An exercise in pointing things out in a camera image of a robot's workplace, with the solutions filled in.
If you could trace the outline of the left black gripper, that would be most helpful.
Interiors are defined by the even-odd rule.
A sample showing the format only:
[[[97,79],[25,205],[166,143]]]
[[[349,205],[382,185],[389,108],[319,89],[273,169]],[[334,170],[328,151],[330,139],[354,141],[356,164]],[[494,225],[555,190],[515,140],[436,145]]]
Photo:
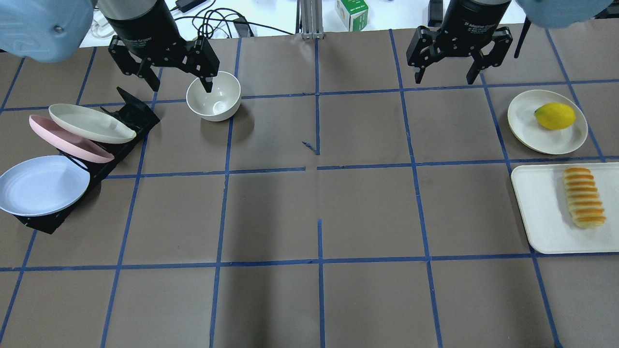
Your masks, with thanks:
[[[186,41],[163,0],[104,0],[103,15],[113,27],[108,52],[124,75],[135,75],[158,92],[152,65],[175,67],[197,77],[211,93],[220,60],[206,37]]]

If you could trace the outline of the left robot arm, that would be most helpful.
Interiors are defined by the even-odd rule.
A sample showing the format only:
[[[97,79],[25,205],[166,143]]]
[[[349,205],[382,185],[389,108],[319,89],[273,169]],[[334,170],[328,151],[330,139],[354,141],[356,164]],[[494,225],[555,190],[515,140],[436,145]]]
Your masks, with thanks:
[[[60,62],[80,47],[98,8],[113,28],[108,51],[125,75],[157,92],[152,67],[172,67],[197,77],[211,92],[220,61],[203,35],[181,37],[163,0],[3,0],[1,48],[38,62]]]

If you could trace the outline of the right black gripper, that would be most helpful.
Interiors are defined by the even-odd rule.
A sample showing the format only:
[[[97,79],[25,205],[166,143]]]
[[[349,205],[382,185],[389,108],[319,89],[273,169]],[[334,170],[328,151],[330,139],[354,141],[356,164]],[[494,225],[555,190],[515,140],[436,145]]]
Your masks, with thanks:
[[[415,82],[420,84],[425,70],[433,63],[451,57],[473,57],[466,75],[473,85],[486,68],[502,65],[513,36],[508,27],[499,27],[509,0],[452,0],[440,29],[417,27],[406,50],[407,64],[415,70]],[[493,42],[488,54],[482,48]]]

